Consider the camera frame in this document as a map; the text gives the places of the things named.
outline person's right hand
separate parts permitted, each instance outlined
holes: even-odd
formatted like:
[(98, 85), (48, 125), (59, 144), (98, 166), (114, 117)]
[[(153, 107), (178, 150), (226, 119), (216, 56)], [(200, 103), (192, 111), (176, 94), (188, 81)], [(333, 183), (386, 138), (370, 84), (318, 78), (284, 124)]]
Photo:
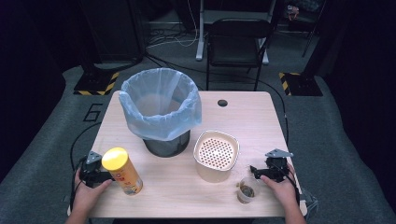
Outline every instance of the person's right hand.
[[(289, 178), (294, 180), (294, 168), (290, 164), (288, 164), (288, 167), (290, 170)], [(279, 183), (276, 183), (274, 180), (268, 178), (265, 175), (262, 175), (260, 179), (273, 190), (275, 196), (279, 199), (283, 206), (293, 203), (297, 204), (294, 186), (286, 177), (285, 180)]]

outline white basket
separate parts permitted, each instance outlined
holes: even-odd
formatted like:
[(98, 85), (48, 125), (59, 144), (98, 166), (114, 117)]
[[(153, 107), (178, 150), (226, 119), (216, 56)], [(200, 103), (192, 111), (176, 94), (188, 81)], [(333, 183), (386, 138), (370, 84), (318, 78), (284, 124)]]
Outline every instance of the white basket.
[(205, 131), (194, 148), (195, 166), (199, 176), (211, 183), (228, 178), (239, 154), (239, 143), (227, 133)]

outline table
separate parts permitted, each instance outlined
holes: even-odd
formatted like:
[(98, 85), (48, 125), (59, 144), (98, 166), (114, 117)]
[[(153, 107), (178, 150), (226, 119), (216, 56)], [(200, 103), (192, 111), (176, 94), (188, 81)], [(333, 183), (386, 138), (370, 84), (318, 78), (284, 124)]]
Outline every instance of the table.
[[(248, 204), (236, 198), (236, 183), (252, 175), (249, 165), (264, 169), (266, 152), (288, 150), (271, 96), (263, 91), (200, 91), (203, 121), (191, 129), (187, 148), (172, 158), (152, 155), (143, 140), (129, 131), (114, 92), (92, 151), (101, 155), (113, 147), (130, 154), (144, 187), (134, 195), (123, 193), (116, 182), (101, 195), (90, 217), (190, 218), (190, 217), (282, 217), (283, 209), (272, 191), (262, 183), (258, 198)], [(227, 106), (219, 106), (226, 100)], [(240, 154), (230, 177), (220, 183), (205, 182), (196, 172), (193, 149), (201, 133), (217, 130), (234, 136)], [(301, 201), (306, 214), (306, 205)]]
[[(201, 0), (200, 5), (200, 25), (199, 25), (199, 39), (198, 48), (195, 56), (196, 61), (201, 61), (204, 54), (204, 23), (211, 24), (214, 21), (223, 18), (246, 18), (246, 19), (265, 19), (271, 22), (276, 0), (271, 0), (270, 10), (268, 12), (241, 12), (241, 11), (220, 11), (220, 10), (205, 10), (204, 0)], [(264, 58), (262, 59), (263, 64), (268, 64), (267, 51), (264, 52)]]

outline trash can liner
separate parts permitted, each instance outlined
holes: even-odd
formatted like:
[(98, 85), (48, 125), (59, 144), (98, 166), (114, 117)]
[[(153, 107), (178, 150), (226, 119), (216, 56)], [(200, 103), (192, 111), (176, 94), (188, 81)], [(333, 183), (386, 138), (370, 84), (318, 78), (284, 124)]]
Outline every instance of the trash can liner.
[(146, 140), (170, 141), (202, 122), (195, 83), (169, 68), (145, 70), (124, 81), (120, 103), (129, 130)]

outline gray trash can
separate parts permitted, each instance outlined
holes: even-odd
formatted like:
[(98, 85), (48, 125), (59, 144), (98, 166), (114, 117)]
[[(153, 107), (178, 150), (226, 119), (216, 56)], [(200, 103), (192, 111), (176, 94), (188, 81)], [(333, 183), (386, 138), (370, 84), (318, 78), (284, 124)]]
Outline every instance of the gray trash can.
[(169, 68), (145, 70), (124, 81), (120, 103), (129, 130), (159, 157), (181, 153), (190, 141), (190, 129), (202, 121), (195, 83)]

